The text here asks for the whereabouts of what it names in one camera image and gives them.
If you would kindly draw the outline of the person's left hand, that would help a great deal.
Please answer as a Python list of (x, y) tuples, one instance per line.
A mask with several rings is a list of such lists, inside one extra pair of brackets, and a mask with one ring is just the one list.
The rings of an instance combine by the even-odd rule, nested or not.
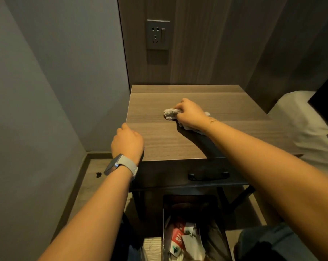
[(144, 152), (144, 139), (136, 131), (130, 128), (130, 131), (116, 133), (111, 143), (112, 158), (123, 154), (131, 159), (137, 166), (141, 161)]

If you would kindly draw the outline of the grey cleaning cloth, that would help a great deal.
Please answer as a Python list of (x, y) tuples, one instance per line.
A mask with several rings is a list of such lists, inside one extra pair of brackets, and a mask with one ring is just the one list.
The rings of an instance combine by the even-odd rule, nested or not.
[(178, 119), (177, 119), (177, 114), (179, 114), (179, 113), (183, 113), (183, 111), (181, 109), (166, 109), (166, 110), (164, 110), (163, 116), (166, 120), (178, 122), (178, 125), (186, 131), (193, 131), (197, 134), (205, 135), (200, 130), (194, 129), (194, 128), (189, 127), (189, 126), (186, 126), (186, 125), (182, 124), (181, 122), (179, 122)]

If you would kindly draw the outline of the person's right forearm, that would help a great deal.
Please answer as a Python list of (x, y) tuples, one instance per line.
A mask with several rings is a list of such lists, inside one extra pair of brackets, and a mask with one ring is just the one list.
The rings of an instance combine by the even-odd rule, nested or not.
[(202, 128), (303, 243), (328, 261), (328, 176), (284, 150), (214, 118)]

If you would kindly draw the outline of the black waste bin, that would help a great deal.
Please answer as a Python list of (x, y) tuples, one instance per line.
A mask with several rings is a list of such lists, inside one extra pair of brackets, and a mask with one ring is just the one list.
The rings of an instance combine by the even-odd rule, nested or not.
[(163, 197), (162, 261), (232, 261), (214, 195)]

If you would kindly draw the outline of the person's left forearm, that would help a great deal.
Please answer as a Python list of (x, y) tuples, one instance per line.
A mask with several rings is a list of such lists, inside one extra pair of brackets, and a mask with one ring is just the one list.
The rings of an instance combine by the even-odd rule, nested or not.
[(132, 178), (125, 166), (109, 174), (38, 261), (110, 261)]

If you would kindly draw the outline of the wooden bedside table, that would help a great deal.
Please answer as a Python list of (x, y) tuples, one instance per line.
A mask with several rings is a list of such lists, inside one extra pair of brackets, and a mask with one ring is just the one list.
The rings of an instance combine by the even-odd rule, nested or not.
[[(126, 214), (142, 237), (161, 237), (163, 196), (213, 194), (222, 202), (227, 230), (283, 221), (207, 137), (167, 121), (163, 111), (188, 98), (212, 117), (300, 157), (302, 153), (281, 126), (238, 85), (133, 85), (127, 124), (144, 138), (144, 156)], [(221, 181), (189, 181), (189, 173), (228, 172)]]

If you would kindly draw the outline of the red and white wrapper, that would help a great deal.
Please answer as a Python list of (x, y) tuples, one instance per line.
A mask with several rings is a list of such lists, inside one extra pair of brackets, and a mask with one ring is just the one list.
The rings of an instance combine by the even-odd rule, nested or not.
[(170, 257), (176, 260), (180, 255), (184, 254), (185, 248), (182, 239), (183, 235), (193, 235), (196, 233), (196, 223), (176, 221), (174, 223), (174, 228), (171, 234), (171, 242), (169, 247)]

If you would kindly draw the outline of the grey wall socket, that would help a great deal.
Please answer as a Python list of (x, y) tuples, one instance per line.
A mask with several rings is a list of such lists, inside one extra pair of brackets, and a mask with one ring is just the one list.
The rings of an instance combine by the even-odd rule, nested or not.
[(163, 50), (170, 48), (171, 22), (167, 20), (146, 20), (147, 50)]

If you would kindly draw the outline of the person's right hand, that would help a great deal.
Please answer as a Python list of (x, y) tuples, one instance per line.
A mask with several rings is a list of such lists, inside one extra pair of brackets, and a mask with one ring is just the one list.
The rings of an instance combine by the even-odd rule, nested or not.
[(182, 124), (200, 130), (201, 132), (205, 132), (210, 124), (216, 121), (216, 119), (206, 115), (195, 102), (192, 102), (191, 115), (177, 114), (177, 119)]

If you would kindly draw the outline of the white crumpled paper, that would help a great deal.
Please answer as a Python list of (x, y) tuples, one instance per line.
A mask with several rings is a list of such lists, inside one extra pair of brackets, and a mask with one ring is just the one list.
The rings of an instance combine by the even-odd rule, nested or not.
[(199, 234), (183, 235), (184, 243), (184, 260), (187, 261), (204, 261), (206, 251), (203, 247), (202, 240)]

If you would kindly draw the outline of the grey smartwatch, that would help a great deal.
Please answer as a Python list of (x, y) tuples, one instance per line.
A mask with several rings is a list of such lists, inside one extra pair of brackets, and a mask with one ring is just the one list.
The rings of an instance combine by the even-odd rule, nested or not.
[(110, 173), (112, 173), (114, 170), (116, 170), (120, 166), (124, 166), (128, 170), (130, 170), (132, 173), (132, 180), (135, 179), (139, 168), (131, 159), (129, 159), (128, 157), (126, 157), (123, 154), (119, 154), (115, 158), (113, 158), (112, 161), (106, 167), (103, 174), (108, 176)]

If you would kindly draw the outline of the white bed sheet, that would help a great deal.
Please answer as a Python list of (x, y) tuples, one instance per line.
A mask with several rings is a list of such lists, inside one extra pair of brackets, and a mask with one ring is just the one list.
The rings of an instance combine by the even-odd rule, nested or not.
[(303, 153), (301, 159), (328, 175), (328, 125), (308, 103), (315, 92), (284, 94), (269, 111)]

